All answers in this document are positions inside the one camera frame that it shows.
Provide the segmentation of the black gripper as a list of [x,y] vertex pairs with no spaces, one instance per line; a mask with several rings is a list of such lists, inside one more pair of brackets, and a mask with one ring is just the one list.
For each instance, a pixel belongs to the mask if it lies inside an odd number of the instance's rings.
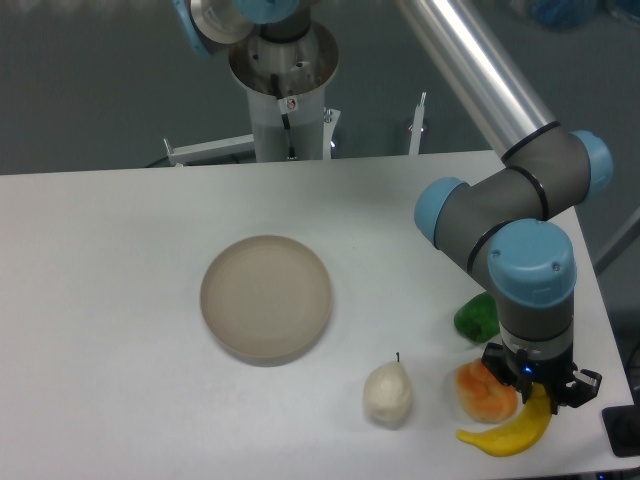
[[489,342],[481,362],[504,386],[513,387],[526,404],[530,397],[530,384],[545,387],[550,399],[550,411],[557,415],[561,407],[579,408],[598,396],[602,375],[582,369],[577,371],[573,361],[573,344],[548,355],[532,349]]

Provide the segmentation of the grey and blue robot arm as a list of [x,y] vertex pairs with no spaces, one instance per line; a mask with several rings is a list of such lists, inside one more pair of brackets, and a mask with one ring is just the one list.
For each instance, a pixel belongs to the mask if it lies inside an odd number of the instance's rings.
[[[332,35],[311,18],[308,1],[178,1],[192,48],[227,50],[237,81],[267,106],[252,113],[260,161],[323,155],[324,112],[298,115],[306,95],[336,71]],[[467,1],[402,1],[399,9],[503,163],[476,185],[455,178],[420,195],[420,232],[497,303],[501,340],[483,364],[531,400],[541,385],[553,409],[594,399],[601,377],[573,360],[577,277],[568,236],[552,222],[601,191],[612,176],[605,143],[566,131]]]

